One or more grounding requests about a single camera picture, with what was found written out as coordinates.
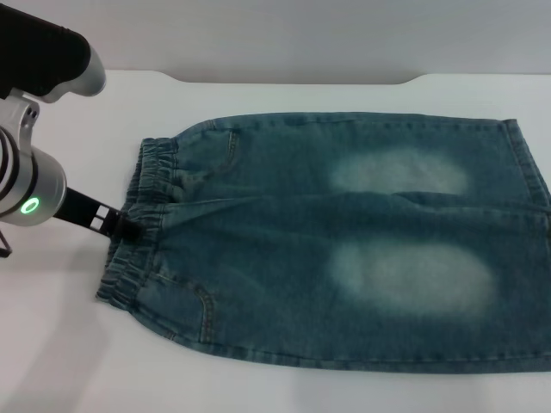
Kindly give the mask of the blue denim shorts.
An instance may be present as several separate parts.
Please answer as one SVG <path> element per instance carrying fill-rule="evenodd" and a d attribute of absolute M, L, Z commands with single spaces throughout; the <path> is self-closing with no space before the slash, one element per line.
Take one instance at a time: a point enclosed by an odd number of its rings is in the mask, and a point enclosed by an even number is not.
<path fill-rule="evenodd" d="M 515 120 L 240 115 L 140 145 L 97 298 L 193 350 L 551 371 L 551 193 Z"/>

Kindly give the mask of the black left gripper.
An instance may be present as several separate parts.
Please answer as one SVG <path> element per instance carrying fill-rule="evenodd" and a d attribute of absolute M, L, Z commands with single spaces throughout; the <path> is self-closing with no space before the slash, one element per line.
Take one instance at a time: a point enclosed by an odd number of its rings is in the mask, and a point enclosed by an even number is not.
<path fill-rule="evenodd" d="M 127 241 L 137 241 L 140 237 L 140 226 L 126 215 L 72 188 L 66 190 L 61 207 L 53 217 L 103 236 Z"/>

